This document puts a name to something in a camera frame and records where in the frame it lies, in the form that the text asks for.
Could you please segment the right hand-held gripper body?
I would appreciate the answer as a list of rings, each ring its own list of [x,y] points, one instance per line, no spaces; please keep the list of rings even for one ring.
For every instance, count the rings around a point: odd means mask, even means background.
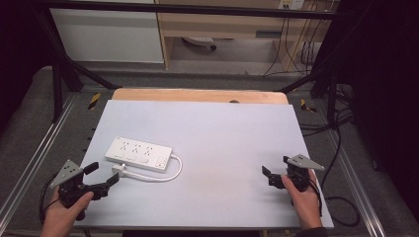
[[[323,165],[320,165],[312,161],[310,158],[302,154],[290,157],[289,164],[287,165],[288,177],[292,180],[294,186],[300,192],[304,192],[309,187],[309,169],[319,171],[325,170],[325,167]]]

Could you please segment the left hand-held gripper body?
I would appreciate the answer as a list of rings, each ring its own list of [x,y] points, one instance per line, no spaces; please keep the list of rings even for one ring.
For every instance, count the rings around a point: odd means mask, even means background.
[[[58,200],[66,208],[71,207],[82,196],[93,192],[90,186],[83,183],[84,169],[71,160],[67,160],[61,167],[51,187],[58,187]]]

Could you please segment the white power plug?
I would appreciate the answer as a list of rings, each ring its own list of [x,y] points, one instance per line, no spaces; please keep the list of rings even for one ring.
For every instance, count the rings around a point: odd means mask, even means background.
[[[126,165],[122,164],[122,165],[114,165],[112,168],[112,171],[114,174],[118,174],[119,177],[124,177],[127,175],[127,170],[126,170]]]

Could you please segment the person's right hand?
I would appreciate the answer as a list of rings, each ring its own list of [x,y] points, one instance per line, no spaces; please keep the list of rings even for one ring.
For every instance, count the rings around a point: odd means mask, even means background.
[[[319,200],[314,189],[309,188],[300,192],[286,175],[282,175],[282,182],[293,201],[300,228],[308,230],[322,227]]]

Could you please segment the person's left hand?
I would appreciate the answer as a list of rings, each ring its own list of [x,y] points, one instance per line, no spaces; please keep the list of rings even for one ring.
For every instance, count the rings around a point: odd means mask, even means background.
[[[68,237],[76,217],[87,208],[93,195],[89,192],[66,208],[59,202],[58,191],[55,191],[51,197],[51,205],[46,209],[41,237]]]

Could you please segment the white power strip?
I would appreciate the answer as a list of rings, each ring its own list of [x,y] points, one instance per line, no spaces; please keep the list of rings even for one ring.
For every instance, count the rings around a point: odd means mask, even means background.
[[[172,148],[117,136],[105,157],[113,162],[164,173]]]

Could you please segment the yellow black tape mark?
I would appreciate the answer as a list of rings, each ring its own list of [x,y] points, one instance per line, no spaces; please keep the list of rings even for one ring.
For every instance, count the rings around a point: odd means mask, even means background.
[[[316,109],[316,108],[309,107],[309,106],[307,105],[307,103],[306,103],[305,99],[300,99],[300,108],[301,108],[303,111],[309,111],[309,112],[311,112],[311,113],[317,113],[317,109]]]
[[[96,94],[92,97],[92,99],[91,99],[91,101],[90,101],[90,103],[89,103],[89,106],[88,106],[88,110],[94,110],[94,108],[95,108],[95,106],[97,105],[97,103],[98,103],[98,101],[99,101],[100,97],[101,97],[101,93],[96,93]]]

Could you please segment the pale grey table mat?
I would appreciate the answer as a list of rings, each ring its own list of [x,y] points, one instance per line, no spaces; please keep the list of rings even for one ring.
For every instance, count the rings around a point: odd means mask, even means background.
[[[112,174],[105,157],[126,137],[161,144],[179,156],[170,181],[122,178],[107,197],[90,203],[83,227],[121,229],[278,229],[296,227],[289,195],[269,185],[265,166],[282,174],[284,156],[307,152],[290,105],[133,102],[110,100],[83,162]]]

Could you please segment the black metal stand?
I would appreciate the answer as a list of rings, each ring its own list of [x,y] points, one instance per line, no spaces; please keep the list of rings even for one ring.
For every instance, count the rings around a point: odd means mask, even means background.
[[[281,10],[280,15],[284,16],[285,18],[319,21],[351,21],[350,15],[336,12]],[[319,98],[323,94],[328,93],[326,121],[332,127],[337,126],[337,121],[335,120],[337,76],[340,68],[343,65],[344,56],[348,53],[350,48],[350,37],[352,32],[352,30],[348,30],[347,33],[341,39],[339,39],[334,46],[332,46],[331,41],[326,41],[320,48],[320,55],[317,57],[318,62],[314,63],[311,72],[296,82],[293,82],[290,85],[280,89],[281,93],[287,94],[292,90],[308,83],[309,81],[314,81],[314,86],[310,91],[310,95],[313,98]]]
[[[53,24],[53,18],[46,7],[35,7],[33,13],[42,31],[46,35],[47,41],[52,50],[52,82],[53,82],[53,122],[58,121],[63,114],[63,90],[62,82],[65,82],[71,92],[80,92],[83,84],[79,78],[79,73],[93,80],[107,89],[119,89],[115,85],[99,75],[91,72],[81,64],[74,61],[66,52],[58,30]]]

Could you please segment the wooden table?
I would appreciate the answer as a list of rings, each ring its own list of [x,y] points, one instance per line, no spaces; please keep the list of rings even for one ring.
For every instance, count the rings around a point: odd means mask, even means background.
[[[279,92],[199,90],[199,89],[158,89],[120,88],[114,92],[113,100],[125,101],[168,101],[168,102],[209,102],[240,104],[287,105],[287,96]]]

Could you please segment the black curtain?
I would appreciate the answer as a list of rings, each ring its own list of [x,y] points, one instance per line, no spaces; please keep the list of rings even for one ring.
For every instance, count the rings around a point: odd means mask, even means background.
[[[46,36],[31,0],[0,0],[0,132],[21,105],[33,76],[50,65]]]
[[[361,18],[340,80],[362,132],[419,222],[419,0],[341,0]]]

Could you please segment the white cabinet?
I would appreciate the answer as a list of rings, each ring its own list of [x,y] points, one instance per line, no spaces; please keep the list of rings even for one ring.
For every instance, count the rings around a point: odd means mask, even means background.
[[[155,13],[50,10],[66,53],[76,61],[164,61]]]

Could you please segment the wooden desk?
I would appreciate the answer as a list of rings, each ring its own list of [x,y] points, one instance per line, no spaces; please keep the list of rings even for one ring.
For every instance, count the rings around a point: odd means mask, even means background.
[[[279,9],[280,0],[155,0],[157,4]],[[329,12],[334,0],[304,0],[303,11]],[[216,38],[272,40],[280,51],[286,71],[295,69],[296,54],[305,41],[321,42],[329,27],[327,21],[275,19],[266,17],[159,13],[164,38]]]

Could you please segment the grey device under desk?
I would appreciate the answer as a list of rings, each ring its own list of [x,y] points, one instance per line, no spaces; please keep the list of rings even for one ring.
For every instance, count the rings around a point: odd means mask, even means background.
[[[184,38],[188,43],[208,47],[210,50],[216,50],[216,45],[212,38]]]

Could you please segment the black metal crossbar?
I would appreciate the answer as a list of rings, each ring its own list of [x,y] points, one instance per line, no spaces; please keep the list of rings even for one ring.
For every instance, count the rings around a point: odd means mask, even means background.
[[[35,3],[38,4],[39,6],[43,6],[46,8],[94,10],[94,11],[246,16],[246,17],[314,19],[314,20],[345,20],[351,17],[350,14],[336,13],[336,12],[274,10],[274,9],[221,7],[221,6],[97,2],[97,1],[77,1],[77,0],[36,0]]]

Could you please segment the aluminium floor rail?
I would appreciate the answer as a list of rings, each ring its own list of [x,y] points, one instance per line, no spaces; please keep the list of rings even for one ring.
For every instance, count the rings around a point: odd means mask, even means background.
[[[18,208],[26,191],[28,190],[36,173],[38,172],[38,169],[42,165],[42,162],[51,145],[59,134],[62,126],[66,122],[68,115],[70,114],[78,97],[78,93],[71,93],[70,96],[66,99],[62,114],[58,117],[57,121],[53,122],[49,127],[47,133],[42,139],[41,144],[38,146],[36,152],[31,157],[29,164],[18,180],[18,183],[7,197],[3,206],[0,208],[0,233],[4,232],[7,228],[16,209]]]
[[[357,175],[349,156],[339,138],[336,130],[329,130],[328,135],[336,148],[337,162],[342,170],[343,176],[348,183],[349,190],[354,198],[358,211],[371,237],[385,237],[385,231],[381,225],[375,209],[370,201],[367,192],[364,189],[361,179]]]

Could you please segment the white wall outlet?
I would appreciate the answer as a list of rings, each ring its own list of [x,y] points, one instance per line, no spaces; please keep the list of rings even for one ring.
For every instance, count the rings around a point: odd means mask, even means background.
[[[304,0],[280,0],[279,9],[284,10],[300,10]]]

